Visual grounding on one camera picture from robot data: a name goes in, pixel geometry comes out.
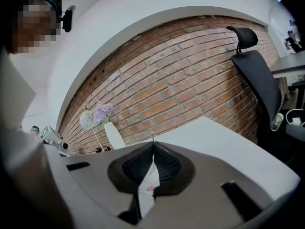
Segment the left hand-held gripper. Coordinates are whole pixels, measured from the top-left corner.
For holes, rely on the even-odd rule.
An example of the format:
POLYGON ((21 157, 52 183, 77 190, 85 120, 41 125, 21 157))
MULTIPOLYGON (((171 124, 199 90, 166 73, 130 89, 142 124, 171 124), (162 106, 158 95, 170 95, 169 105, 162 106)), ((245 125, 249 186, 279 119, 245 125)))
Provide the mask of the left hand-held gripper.
POLYGON ((39 133, 39 139, 44 144, 49 144, 56 147, 61 156, 68 156, 68 144, 64 142, 63 138, 49 125, 45 126, 39 133))

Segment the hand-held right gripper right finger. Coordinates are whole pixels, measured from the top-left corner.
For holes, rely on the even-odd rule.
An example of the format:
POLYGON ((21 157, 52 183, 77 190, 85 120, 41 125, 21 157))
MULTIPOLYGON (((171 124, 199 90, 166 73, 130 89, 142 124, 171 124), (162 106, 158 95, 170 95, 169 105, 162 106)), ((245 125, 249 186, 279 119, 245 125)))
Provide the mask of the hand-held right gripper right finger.
POLYGON ((155 197, 178 195, 195 177, 193 162, 186 156, 169 148, 167 144, 153 144, 154 164, 159 172, 159 186, 153 191, 155 197))

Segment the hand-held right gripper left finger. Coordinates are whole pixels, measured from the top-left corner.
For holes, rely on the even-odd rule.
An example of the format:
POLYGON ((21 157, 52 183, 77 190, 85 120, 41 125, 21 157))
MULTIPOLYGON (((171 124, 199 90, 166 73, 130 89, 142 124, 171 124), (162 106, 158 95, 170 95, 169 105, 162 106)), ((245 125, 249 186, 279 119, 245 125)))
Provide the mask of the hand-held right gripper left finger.
POLYGON ((113 160, 107 175, 120 192, 137 194, 138 187, 144 180, 153 163, 153 143, 140 144, 135 150, 113 160))

